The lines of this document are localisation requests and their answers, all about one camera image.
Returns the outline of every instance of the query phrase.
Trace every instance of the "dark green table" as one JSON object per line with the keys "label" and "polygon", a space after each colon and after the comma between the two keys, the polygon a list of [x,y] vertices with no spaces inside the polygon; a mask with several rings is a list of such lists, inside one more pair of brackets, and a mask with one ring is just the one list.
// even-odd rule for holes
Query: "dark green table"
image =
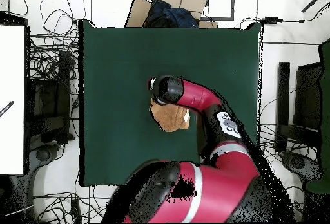
{"label": "dark green table", "polygon": [[256,140],[260,29],[93,28],[80,21],[80,184],[123,184],[154,158],[198,162],[193,113],[189,129],[173,133],[150,115],[147,80],[157,75],[219,91]]}

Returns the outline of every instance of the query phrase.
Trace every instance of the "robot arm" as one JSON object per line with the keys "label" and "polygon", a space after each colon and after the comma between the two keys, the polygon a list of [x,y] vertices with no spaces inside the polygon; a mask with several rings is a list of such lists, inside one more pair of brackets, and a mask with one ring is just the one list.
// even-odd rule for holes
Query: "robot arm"
{"label": "robot arm", "polygon": [[208,88],[187,80],[161,76],[150,80],[150,90],[153,99],[160,105],[177,104],[197,113],[197,142],[202,163],[216,166],[215,156],[228,148],[245,152],[236,123],[231,121],[220,99]]}
{"label": "robot arm", "polygon": [[135,173],[128,186],[142,184],[135,185],[124,222],[270,221],[267,189],[220,99],[204,86],[172,76],[151,79],[149,90],[160,105],[195,111],[197,138],[205,144],[199,150],[201,164],[151,163]]}

